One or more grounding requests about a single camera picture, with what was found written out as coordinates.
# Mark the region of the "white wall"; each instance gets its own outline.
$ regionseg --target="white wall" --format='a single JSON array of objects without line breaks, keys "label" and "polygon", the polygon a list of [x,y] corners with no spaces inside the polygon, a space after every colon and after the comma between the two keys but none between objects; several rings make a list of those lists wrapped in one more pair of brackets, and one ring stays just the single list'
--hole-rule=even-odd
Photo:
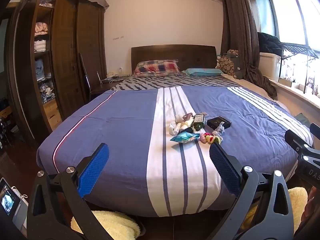
[{"label": "white wall", "polygon": [[131,74],[131,47],[163,44],[215,46],[220,53],[222,3],[213,0],[106,0],[108,73]]}]

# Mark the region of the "drying rack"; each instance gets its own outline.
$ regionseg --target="drying rack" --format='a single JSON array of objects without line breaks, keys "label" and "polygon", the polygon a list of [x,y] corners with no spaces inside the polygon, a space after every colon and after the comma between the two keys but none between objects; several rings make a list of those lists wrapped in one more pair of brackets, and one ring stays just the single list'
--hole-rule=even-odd
[{"label": "drying rack", "polygon": [[[303,90],[303,93],[305,94],[306,93],[307,81],[308,81],[309,57],[310,57],[310,59],[316,59],[316,58],[319,58],[319,57],[316,54],[316,52],[312,48],[307,46],[307,45],[301,45],[301,44],[295,44],[295,43],[284,43],[284,42],[282,42],[281,45],[282,45],[282,57],[281,57],[281,63],[280,63],[280,73],[281,73],[282,61],[283,60],[285,60],[285,59],[287,59],[289,57],[295,56],[297,54],[307,55],[307,76],[306,76],[306,82],[304,84],[304,90]],[[290,52],[290,53],[292,53],[292,54],[289,55],[289,56],[284,57],[283,53],[284,53],[285,50]]]}]

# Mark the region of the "black box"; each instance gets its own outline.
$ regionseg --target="black box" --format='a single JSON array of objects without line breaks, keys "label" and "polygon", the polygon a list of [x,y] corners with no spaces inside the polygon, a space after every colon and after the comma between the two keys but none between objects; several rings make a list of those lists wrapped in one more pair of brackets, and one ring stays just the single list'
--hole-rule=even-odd
[{"label": "black box", "polygon": [[228,120],[224,119],[221,116],[213,118],[213,119],[209,119],[207,121],[207,125],[209,127],[211,127],[213,130],[216,130],[221,122],[224,122],[223,127],[225,129],[227,129],[227,128],[229,128],[231,126],[231,122],[229,122]]}]

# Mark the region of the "metal screw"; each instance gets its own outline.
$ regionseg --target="metal screw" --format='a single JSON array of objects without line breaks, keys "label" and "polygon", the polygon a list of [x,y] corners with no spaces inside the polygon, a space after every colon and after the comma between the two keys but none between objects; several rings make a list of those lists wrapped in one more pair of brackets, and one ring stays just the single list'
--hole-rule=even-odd
[{"label": "metal screw", "polygon": [[245,167],[244,167],[244,170],[245,170],[246,172],[252,172],[252,171],[253,171],[253,168],[251,168],[250,166],[245,166]]},{"label": "metal screw", "polygon": [[277,177],[281,177],[281,176],[282,176],[282,173],[281,173],[281,171],[275,170],[275,175],[276,175]]},{"label": "metal screw", "polygon": [[72,166],[67,168],[67,173],[73,173],[74,171],[75,171],[75,168]]},{"label": "metal screw", "polygon": [[44,175],[44,171],[39,171],[38,172],[38,177],[42,177]]}]

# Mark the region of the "blue gripper pad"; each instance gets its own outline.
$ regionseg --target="blue gripper pad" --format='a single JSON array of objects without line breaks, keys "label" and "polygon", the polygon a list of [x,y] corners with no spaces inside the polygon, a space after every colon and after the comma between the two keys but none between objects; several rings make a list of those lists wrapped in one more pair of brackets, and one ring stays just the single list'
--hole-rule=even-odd
[{"label": "blue gripper pad", "polygon": [[108,159],[109,147],[106,144],[102,144],[98,147],[95,155],[79,176],[78,193],[82,198],[84,195],[90,194]]},{"label": "blue gripper pad", "polygon": [[238,197],[241,193],[240,176],[226,157],[226,154],[222,152],[222,150],[216,143],[213,143],[210,146],[209,153],[210,158],[219,175],[221,176],[224,184],[226,185],[228,191]]}]

